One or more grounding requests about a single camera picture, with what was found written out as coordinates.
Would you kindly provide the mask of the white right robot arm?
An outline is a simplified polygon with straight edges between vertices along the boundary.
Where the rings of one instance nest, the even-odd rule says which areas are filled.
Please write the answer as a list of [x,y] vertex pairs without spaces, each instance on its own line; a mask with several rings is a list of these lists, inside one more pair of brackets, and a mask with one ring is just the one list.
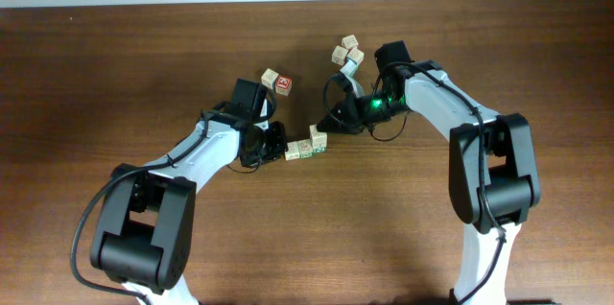
[[452,304],[505,304],[509,258],[529,211],[541,199],[531,128],[519,113],[503,115],[479,104],[434,60],[411,58],[403,41],[374,54],[379,70],[370,91],[353,77],[347,59],[331,76],[344,93],[326,105],[321,132],[359,134],[397,114],[417,113],[448,143],[449,197],[463,223],[460,274]]

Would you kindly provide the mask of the wooden block rear plain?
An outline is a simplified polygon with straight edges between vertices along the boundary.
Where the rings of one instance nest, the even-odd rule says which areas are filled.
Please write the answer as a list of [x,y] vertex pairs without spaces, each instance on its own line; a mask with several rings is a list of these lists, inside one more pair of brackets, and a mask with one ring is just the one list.
[[342,38],[342,47],[351,50],[359,46],[359,41],[355,35],[347,35]]

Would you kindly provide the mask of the wooden block green N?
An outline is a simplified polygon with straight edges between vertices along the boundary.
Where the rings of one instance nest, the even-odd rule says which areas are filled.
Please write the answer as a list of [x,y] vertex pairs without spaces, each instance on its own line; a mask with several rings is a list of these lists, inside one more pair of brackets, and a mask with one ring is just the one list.
[[327,149],[327,133],[318,130],[316,125],[311,125],[310,141],[314,153],[324,153]]

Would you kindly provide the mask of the wooden block red E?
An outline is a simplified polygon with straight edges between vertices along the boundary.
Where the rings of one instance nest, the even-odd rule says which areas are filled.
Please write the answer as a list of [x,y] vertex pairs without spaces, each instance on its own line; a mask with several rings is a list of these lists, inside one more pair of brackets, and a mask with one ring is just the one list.
[[293,80],[291,78],[279,75],[276,79],[274,89],[277,94],[288,96],[291,93],[292,87]]

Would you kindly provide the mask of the plain wooden picture block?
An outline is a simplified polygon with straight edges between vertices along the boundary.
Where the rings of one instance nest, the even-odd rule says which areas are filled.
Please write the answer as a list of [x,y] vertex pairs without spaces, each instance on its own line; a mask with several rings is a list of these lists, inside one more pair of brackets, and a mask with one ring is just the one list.
[[300,150],[298,143],[296,141],[287,143],[287,150],[285,151],[285,159],[287,161],[295,160],[300,158]]

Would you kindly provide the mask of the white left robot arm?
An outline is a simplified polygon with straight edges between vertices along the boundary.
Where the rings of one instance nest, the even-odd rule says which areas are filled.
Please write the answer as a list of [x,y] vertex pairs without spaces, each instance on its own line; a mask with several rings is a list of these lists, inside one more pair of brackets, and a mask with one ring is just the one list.
[[231,98],[201,112],[194,130],[144,166],[117,166],[93,198],[102,210],[90,263],[114,293],[141,304],[195,304],[184,277],[196,196],[221,168],[240,160],[246,171],[287,150],[276,99],[258,82],[240,79]]

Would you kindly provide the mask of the wooden block blue side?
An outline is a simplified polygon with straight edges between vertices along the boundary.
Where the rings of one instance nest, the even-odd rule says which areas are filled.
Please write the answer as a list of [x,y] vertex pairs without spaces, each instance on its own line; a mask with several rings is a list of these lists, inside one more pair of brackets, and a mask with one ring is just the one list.
[[261,83],[265,85],[268,89],[274,90],[279,74],[267,68],[261,76]]

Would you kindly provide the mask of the wooden block blue letter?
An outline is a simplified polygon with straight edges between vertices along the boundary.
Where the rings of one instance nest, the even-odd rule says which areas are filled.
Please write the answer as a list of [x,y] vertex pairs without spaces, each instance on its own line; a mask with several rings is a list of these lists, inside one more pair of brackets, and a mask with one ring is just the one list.
[[365,57],[365,54],[361,50],[359,50],[357,47],[350,49],[346,56],[348,60],[353,61],[357,66],[361,65],[361,63],[364,60],[364,57]]

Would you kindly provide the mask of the wooden block green R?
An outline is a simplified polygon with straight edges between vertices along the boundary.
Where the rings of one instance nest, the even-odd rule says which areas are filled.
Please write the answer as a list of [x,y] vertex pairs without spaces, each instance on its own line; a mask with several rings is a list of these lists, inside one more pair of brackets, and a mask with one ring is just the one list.
[[309,158],[313,156],[314,150],[310,139],[299,140],[297,146],[300,158]]

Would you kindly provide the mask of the wooden block red side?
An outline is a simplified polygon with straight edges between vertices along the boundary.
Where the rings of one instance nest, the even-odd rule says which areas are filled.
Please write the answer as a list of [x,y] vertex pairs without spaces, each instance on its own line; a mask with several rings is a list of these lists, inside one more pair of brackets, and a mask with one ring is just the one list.
[[346,58],[349,53],[349,50],[337,45],[332,52],[331,61],[340,66],[344,66],[346,63]]

